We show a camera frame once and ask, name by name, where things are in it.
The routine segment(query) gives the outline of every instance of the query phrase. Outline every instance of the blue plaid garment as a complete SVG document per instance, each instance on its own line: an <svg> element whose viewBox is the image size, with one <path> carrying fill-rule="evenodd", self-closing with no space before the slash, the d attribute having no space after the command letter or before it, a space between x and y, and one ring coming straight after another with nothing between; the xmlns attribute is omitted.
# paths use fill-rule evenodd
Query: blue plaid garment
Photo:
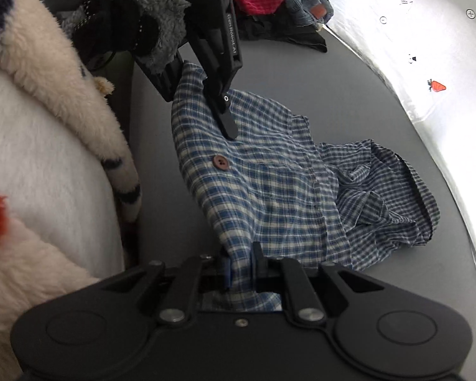
<svg viewBox="0 0 476 381"><path fill-rule="evenodd" d="M306 117L237 90L229 97L239 136L227 141L203 96L205 77L185 64L171 125L182 176L231 258L231 291L214 294L213 308L280 308L277 294L252 291L254 241L267 257L362 270L432 238L435 199L391 150L372 140L316 146ZM214 167L215 155L228 170Z"/></svg>

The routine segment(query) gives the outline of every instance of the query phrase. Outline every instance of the white fabric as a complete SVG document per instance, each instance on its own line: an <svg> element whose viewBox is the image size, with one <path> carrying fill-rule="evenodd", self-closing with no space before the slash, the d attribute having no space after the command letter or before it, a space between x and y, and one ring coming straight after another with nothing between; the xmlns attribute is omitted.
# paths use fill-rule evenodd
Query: white fabric
<svg viewBox="0 0 476 381"><path fill-rule="evenodd" d="M3 71L0 194L24 224L92 275L123 270L113 192L100 162Z"/></svg>
<svg viewBox="0 0 476 381"><path fill-rule="evenodd" d="M476 249L476 0L330 1L328 26L399 97Z"/></svg>

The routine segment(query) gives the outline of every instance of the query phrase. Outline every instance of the brown button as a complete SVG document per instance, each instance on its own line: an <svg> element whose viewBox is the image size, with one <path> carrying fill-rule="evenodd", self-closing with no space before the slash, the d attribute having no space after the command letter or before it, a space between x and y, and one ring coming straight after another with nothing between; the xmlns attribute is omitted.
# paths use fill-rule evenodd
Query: brown button
<svg viewBox="0 0 476 381"><path fill-rule="evenodd" d="M229 162L224 156L215 155L213 157L213 166L215 166L217 169L228 170Z"/></svg>

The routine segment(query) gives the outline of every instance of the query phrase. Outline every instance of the gray fluffy fabric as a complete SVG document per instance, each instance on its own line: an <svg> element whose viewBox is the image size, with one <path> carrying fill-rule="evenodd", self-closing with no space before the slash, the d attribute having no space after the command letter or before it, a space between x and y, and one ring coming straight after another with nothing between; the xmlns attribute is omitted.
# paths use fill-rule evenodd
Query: gray fluffy fabric
<svg viewBox="0 0 476 381"><path fill-rule="evenodd" d="M160 73L175 58L176 50L185 37L184 10L190 4L186 0L133 0L143 13L155 18L159 25L159 39L153 51L140 57L153 73ZM64 29L70 30L70 22Z"/></svg>

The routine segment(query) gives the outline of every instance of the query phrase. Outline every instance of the pile of clothes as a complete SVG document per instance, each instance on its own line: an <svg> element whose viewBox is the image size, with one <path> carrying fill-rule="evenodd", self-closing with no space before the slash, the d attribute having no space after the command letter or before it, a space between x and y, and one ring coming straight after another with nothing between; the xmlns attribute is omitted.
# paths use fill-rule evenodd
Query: pile of clothes
<svg viewBox="0 0 476 381"><path fill-rule="evenodd" d="M318 33L334 14L329 0L235 0L240 38L306 45L326 53Z"/></svg>

